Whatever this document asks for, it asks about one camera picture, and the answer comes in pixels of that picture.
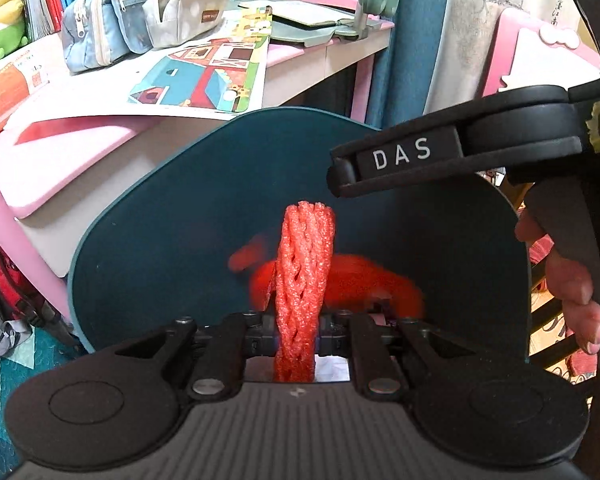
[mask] white curtain with tree print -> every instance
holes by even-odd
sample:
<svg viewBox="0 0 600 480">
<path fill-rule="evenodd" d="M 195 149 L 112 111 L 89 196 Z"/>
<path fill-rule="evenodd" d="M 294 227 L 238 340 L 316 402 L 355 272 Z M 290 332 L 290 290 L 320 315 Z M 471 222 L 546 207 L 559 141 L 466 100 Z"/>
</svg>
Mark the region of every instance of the white curtain with tree print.
<svg viewBox="0 0 600 480">
<path fill-rule="evenodd" d="M 438 58 L 425 113 L 468 101 L 488 61 L 500 13 L 523 9 L 535 18 L 577 30 L 580 14 L 573 0 L 447 0 Z"/>
</svg>

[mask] finger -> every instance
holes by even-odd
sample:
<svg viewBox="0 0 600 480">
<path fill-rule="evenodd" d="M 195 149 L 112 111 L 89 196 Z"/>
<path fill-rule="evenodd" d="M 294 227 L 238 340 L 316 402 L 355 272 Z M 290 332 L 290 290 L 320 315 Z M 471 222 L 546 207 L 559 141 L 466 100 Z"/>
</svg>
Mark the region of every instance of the finger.
<svg viewBox="0 0 600 480">
<path fill-rule="evenodd" d="M 562 313 L 580 348 L 588 354 L 597 353 L 600 350 L 600 305 L 595 301 L 582 305 L 566 300 L 562 302 Z"/>
<path fill-rule="evenodd" d="M 515 232 L 518 240 L 528 244 L 534 243 L 546 234 L 527 209 L 523 209 L 520 213 Z"/>
<path fill-rule="evenodd" d="M 546 286 L 556 298 L 580 305 L 591 301 L 593 281 L 583 264 L 561 257 L 553 248 L 546 258 L 545 269 Z"/>
</svg>

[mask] teal rug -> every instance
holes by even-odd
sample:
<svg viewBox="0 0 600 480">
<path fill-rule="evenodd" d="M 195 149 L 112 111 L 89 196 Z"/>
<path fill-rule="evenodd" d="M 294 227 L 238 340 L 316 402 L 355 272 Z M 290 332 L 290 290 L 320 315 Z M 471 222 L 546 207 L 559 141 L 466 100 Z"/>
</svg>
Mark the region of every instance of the teal rug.
<svg viewBox="0 0 600 480">
<path fill-rule="evenodd" d="M 7 436 L 2 409 L 11 392 L 33 375 L 78 357 L 75 349 L 65 347 L 42 330 L 33 329 L 29 339 L 0 359 L 0 478 L 18 465 L 18 457 Z"/>
</svg>

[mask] red backpack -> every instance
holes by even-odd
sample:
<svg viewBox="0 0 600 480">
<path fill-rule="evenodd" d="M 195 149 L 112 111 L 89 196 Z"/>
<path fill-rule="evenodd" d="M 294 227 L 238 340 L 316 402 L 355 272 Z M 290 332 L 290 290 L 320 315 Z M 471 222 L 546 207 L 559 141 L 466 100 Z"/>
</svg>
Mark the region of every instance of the red backpack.
<svg viewBox="0 0 600 480">
<path fill-rule="evenodd" d="M 40 294 L 0 247 L 0 314 L 4 320 L 24 320 L 60 342 L 76 346 L 61 314 Z"/>
</svg>

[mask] teal plastic chair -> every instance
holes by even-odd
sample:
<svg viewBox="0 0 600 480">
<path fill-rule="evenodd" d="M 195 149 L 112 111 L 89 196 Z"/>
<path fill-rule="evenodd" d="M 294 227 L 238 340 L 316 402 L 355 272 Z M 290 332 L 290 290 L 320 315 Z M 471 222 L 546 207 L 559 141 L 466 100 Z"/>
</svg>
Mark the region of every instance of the teal plastic chair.
<svg viewBox="0 0 600 480">
<path fill-rule="evenodd" d="M 335 251 L 366 256 L 423 290 L 427 320 L 520 358 L 528 352 L 529 265 L 516 214 L 479 176 L 334 198 L 330 149 L 376 130 L 309 108 L 234 120 L 167 160 L 90 227 L 69 275 L 72 317 L 93 351 L 179 316 L 201 325 L 250 309 L 227 266 L 256 234 L 274 257 L 285 207 L 336 213 Z"/>
</svg>

